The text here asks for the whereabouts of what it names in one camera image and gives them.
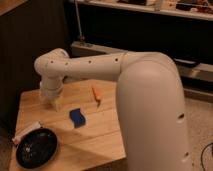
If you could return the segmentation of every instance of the orange object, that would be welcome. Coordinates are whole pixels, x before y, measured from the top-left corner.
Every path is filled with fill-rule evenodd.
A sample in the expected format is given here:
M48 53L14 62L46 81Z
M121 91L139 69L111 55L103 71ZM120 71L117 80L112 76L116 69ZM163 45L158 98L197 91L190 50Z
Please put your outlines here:
M92 91L93 91L95 100L98 103L100 103L101 102L101 92L100 92L100 90L95 85L92 85Z

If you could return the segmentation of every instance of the black plate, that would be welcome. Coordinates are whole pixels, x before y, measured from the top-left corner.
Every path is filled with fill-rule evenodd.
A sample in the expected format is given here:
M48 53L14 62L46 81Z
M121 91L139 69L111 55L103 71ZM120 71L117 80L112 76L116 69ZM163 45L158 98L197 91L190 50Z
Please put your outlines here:
M27 134L16 151L18 163L28 169L46 163L57 147L57 137L49 129L41 128Z

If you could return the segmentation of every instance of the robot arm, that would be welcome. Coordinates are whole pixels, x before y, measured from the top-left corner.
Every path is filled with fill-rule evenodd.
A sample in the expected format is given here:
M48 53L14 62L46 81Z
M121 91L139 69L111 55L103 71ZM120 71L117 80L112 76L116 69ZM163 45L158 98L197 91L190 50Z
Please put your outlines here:
M117 81L116 105L130 171L191 171L184 95L175 64L156 52L69 59L62 49L35 61L53 100L63 77Z

